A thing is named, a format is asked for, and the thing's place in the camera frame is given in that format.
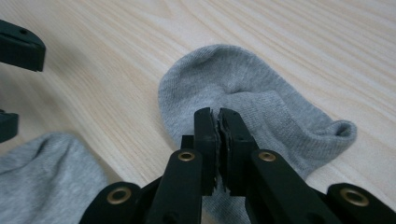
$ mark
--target table surface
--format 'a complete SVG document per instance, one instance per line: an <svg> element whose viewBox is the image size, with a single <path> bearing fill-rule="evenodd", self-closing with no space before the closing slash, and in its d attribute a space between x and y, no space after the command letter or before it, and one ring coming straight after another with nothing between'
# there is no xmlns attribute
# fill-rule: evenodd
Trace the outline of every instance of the table surface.
<svg viewBox="0 0 396 224"><path fill-rule="evenodd" d="M144 186L176 150L158 85L203 46L251 50L333 119L358 126L356 143L316 170L320 191L347 182L396 210L396 3L383 1L13 1L0 20L47 46L45 70L0 64L0 108L21 116L0 153L53 131L78 136L112 180Z"/></svg>

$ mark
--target wood grain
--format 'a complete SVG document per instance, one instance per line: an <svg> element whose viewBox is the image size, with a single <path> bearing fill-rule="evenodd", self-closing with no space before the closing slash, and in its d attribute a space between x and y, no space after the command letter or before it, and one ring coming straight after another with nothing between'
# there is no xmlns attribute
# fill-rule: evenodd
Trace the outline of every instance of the wood grain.
<svg viewBox="0 0 396 224"><path fill-rule="evenodd" d="M232 44L333 119L358 125L357 142L308 184L356 184L396 210L395 12L389 0L4 0L0 20L33 31L48 52L43 73L0 64L0 108L21 115L0 152L70 132L114 180L144 186L176 149L158 108L161 77L194 49Z"/></svg>

